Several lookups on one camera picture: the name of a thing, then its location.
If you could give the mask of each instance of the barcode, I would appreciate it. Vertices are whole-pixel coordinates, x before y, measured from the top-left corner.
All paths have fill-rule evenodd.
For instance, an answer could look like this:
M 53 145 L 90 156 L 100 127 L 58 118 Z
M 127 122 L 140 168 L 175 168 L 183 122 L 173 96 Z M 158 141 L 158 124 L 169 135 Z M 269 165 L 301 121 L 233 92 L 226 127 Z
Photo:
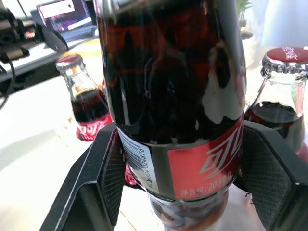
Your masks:
M 138 181 L 142 185 L 158 193 L 150 149 L 129 138 L 120 129 L 118 131 L 132 172 L 137 176 Z

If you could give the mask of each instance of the computer screen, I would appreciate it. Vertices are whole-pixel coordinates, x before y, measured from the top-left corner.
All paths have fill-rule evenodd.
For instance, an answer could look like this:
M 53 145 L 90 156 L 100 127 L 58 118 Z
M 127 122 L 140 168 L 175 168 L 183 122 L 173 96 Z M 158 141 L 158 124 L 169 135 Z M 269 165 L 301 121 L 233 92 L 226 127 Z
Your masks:
M 85 0 L 57 0 L 37 9 L 45 26 L 59 33 L 92 25 Z

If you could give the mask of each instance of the red label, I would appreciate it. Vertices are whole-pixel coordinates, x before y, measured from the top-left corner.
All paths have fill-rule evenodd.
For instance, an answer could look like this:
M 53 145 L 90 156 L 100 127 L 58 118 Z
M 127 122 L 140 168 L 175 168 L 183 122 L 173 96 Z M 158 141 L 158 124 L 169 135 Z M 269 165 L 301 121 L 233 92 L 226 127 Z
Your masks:
M 243 116 L 224 135 L 198 147 L 169 150 L 175 196 L 211 195 L 237 173 L 242 154 Z
M 308 62 L 308 51 L 301 47 L 280 47 L 267 52 L 270 59 L 289 62 L 301 63 Z
M 101 119 L 98 119 L 91 123 L 78 123 L 78 130 L 80 138 L 84 141 L 93 141 L 97 133 L 106 125 L 112 123 L 110 114 L 108 113 Z

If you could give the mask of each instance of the coca-cola bottle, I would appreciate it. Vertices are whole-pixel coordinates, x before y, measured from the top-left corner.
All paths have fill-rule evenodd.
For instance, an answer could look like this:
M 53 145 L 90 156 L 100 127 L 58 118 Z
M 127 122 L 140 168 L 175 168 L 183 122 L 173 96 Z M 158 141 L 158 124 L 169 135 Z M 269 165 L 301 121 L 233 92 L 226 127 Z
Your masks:
M 264 80 L 255 101 L 245 113 L 245 120 L 277 130 L 294 153 L 306 160 L 303 103 L 308 50 L 275 48 L 266 53 L 262 65 Z
M 112 122 L 105 95 L 88 75 L 79 54 L 61 57 L 56 67 L 71 96 L 76 135 L 82 141 L 93 141 L 99 130 Z
M 246 69 L 234 0 L 96 0 L 110 113 L 168 226 L 200 231 L 242 152 Z

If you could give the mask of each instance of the bottle cap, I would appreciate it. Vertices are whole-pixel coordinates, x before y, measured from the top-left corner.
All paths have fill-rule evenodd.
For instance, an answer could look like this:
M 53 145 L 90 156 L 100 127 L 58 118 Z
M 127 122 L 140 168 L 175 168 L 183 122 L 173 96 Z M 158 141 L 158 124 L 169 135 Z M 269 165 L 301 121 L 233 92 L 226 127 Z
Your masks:
M 301 47 L 278 47 L 269 50 L 262 60 L 261 74 L 271 78 L 271 73 L 299 74 L 308 72 L 308 50 Z
M 84 65 L 83 59 L 80 54 L 70 54 L 67 56 L 62 56 L 56 61 L 56 68 L 58 71 L 65 71 L 72 69 L 76 66 Z

